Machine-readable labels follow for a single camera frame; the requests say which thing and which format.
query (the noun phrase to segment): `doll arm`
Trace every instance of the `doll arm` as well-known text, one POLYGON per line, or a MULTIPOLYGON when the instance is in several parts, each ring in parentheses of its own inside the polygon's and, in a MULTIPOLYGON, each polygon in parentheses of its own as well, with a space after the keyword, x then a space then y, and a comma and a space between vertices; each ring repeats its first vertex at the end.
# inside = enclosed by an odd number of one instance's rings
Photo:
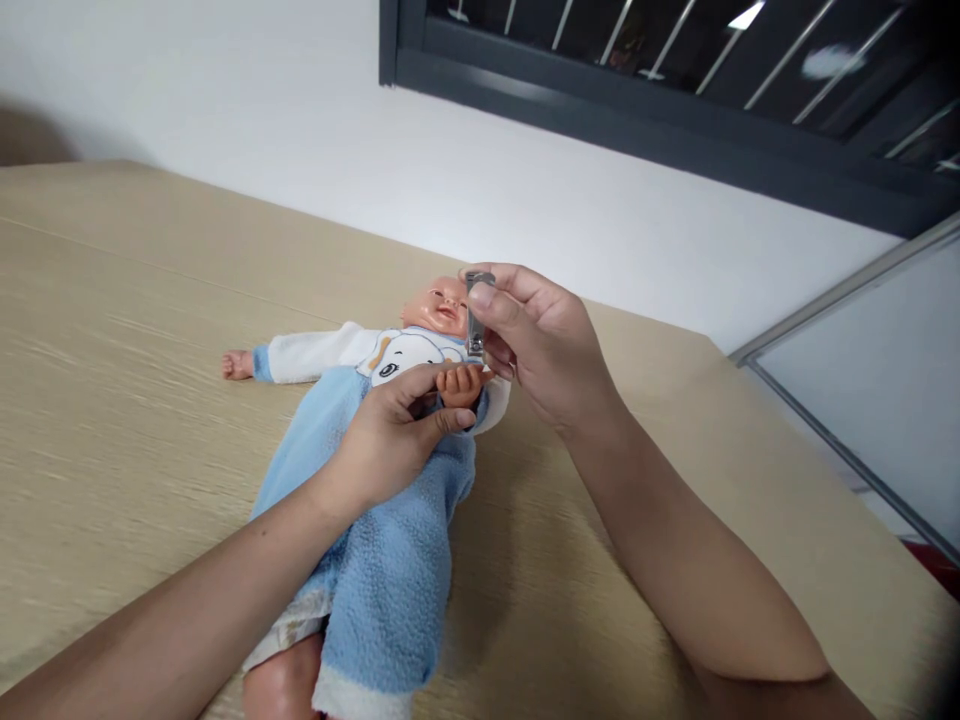
POLYGON ((234 380, 254 377, 261 382, 301 383, 317 380, 337 365, 352 365, 374 342, 376 330, 347 322, 333 332, 278 335, 253 351, 229 351, 224 355, 224 377, 234 380), (228 364, 239 372, 228 373, 228 364))
POLYGON ((476 381, 464 383, 463 378, 451 378, 450 373, 458 373, 460 370, 473 370, 469 368, 460 368, 454 371, 442 371, 437 375, 438 404, 440 407, 470 407, 477 415, 477 423, 472 428, 465 430, 463 434, 476 435, 486 432, 501 419, 507 411, 507 405, 510 401, 510 383, 500 376, 493 376, 492 379, 483 379, 486 373, 473 372, 477 379, 482 380, 482 388, 476 389, 476 381))

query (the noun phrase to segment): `white sleeve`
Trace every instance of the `white sleeve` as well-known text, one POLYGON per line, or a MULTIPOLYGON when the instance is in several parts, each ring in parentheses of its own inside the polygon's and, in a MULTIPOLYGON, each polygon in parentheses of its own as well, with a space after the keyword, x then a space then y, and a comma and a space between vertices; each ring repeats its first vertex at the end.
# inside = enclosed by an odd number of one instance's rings
POLYGON ((278 335, 267 346, 269 375, 276 383, 312 382, 332 367, 358 363, 376 337, 353 322, 332 332, 278 335))
POLYGON ((510 402, 510 383, 499 375, 488 382, 484 390, 487 393, 487 413, 474 429, 474 435, 486 432, 500 422, 510 402))

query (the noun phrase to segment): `glass panel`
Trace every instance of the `glass panel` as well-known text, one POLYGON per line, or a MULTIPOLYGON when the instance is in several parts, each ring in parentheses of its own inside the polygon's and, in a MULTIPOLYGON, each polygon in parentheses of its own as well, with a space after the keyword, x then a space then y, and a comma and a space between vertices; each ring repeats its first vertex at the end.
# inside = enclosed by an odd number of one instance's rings
POLYGON ((567 57, 600 62, 617 26, 624 0, 574 0, 557 52, 567 57))
MULTIPOLYGON (((509 36, 527 45, 552 48, 565 4, 565 0, 517 0, 509 36)), ((510 14, 510 0, 429 0, 427 7, 437 17, 498 35, 503 34, 510 14)))
MULTIPOLYGON (((909 46, 916 39, 911 39, 912 25, 902 12, 901 3, 889 0, 836 2, 752 111, 792 123, 826 85, 841 75, 830 92, 798 124, 806 129, 836 136, 847 131, 852 122, 862 123, 864 113, 871 113, 873 108, 869 107, 866 98, 859 112, 851 107, 849 100, 858 88, 866 88, 864 92, 872 93, 879 100, 910 69, 909 46), (887 21, 898 10, 901 14, 887 25, 887 21), (857 57, 860 48, 881 29, 883 32, 880 36, 874 39, 862 56, 857 57), (832 116, 843 111, 845 104, 852 115, 851 122, 838 124, 832 116)), ((809 20, 815 15, 816 12, 811 10, 809 20)), ((804 27, 796 28, 795 38, 800 36, 804 27)), ((770 70, 774 69, 780 57, 782 55, 772 60, 770 70)))
POLYGON ((688 0, 634 2, 607 64, 644 80, 696 92, 734 34, 730 23, 755 1, 697 0, 656 76, 651 73, 688 0))
POLYGON ((895 162, 960 180, 960 102, 939 110, 883 154, 890 153, 895 162))
POLYGON ((919 256, 758 364, 960 548, 960 242, 919 256))

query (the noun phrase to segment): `baby doll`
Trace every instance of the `baby doll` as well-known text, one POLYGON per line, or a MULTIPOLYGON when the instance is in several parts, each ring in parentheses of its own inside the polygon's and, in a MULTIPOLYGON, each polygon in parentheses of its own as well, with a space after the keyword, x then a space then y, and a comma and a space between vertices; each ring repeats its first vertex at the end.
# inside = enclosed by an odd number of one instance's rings
POLYGON ((293 706, 307 708, 305 697, 289 697, 303 693, 313 709, 340 720, 404 720, 413 692, 436 667, 450 587, 447 526, 473 484, 473 435, 503 417, 510 386, 480 363, 444 371, 446 362, 468 361, 466 287, 456 278, 435 279, 407 302, 400 319, 402 329, 347 322, 334 332, 278 336, 252 352, 223 356, 223 376, 231 380, 319 379, 270 463, 252 517, 330 459, 371 387, 414 365, 437 365, 438 403, 477 415, 473 428, 437 445, 413 485, 357 520, 323 556, 244 663, 250 714, 280 717, 293 706), (316 674, 307 684, 296 681, 304 668, 316 674), (256 674, 265 677, 268 669, 279 679, 257 682, 256 674))

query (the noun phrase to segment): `blue outfit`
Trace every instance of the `blue outfit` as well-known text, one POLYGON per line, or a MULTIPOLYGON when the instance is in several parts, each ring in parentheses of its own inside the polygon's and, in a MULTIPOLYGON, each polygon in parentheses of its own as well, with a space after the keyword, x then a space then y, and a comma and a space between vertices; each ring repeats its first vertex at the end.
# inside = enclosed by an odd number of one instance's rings
MULTIPOLYGON (((272 381, 267 346, 254 351, 254 368, 257 380, 272 381)), ((323 372, 270 463, 251 518, 323 467, 370 388, 371 378, 354 366, 323 372)), ((484 390, 477 426, 488 404, 484 390)), ((342 720, 409 718, 412 694, 439 658, 450 589, 447 528, 473 485, 471 434, 441 440, 409 488, 337 540, 245 667, 317 632, 329 614, 314 708, 342 720)))

